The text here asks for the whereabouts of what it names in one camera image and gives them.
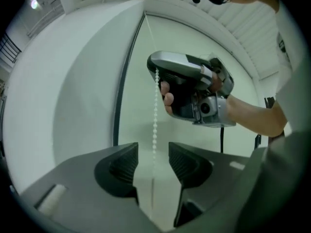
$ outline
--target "ceiling light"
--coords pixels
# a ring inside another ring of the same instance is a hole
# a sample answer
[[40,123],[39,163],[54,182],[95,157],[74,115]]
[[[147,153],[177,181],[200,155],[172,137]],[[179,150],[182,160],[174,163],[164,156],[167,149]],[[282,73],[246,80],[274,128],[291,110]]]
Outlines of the ceiling light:
[[37,6],[38,6],[37,0],[32,0],[32,2],[31,2],[31,7],[32,7],[33,9],[36,9]]

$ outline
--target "black cable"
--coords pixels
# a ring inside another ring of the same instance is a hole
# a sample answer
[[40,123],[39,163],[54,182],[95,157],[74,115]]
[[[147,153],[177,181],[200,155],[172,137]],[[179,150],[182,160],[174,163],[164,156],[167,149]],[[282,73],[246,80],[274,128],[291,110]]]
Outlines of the black cable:
[[224,152],[224,127],[220,129],[220,153]]

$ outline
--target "gray handheld scanner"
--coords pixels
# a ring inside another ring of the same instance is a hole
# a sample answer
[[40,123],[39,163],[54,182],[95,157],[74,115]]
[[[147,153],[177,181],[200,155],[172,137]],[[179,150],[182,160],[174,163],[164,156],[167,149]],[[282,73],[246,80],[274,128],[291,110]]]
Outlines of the gray handheld scanner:
[[[157,51],[149,56],[147,68],[154,80],[158,69],[159,83],[170,84],[170,92],[174,95],[173,117],[214,128],[236,125],[228,118],[225,102],[234,81],[218,58],[204,60],[187,54]],[[223,82],[217,93],[209,91],[212,72]]]

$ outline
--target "camera lens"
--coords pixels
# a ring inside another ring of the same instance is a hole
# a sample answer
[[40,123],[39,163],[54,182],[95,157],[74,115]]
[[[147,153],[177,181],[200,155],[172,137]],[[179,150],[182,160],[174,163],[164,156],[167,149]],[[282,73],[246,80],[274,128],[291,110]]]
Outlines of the camera lens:
[[201,105],[201,111],[204,113],[204,114],[207,114],[209,112],[209,105],[207,103],[202,103]]

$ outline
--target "ribbed ceiling panel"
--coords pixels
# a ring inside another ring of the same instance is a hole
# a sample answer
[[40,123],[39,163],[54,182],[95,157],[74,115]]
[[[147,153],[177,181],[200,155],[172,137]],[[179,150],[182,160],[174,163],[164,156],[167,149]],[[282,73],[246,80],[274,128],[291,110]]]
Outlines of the ribbed ceiling panel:
[[223,24],[242,44],[253,61],[259,76],[277,71],[276,56],[277,26],[274,11],[259,2],[252,4],[214,5],[208,0],[194,4],[192,0],[182,0],[208,13]]

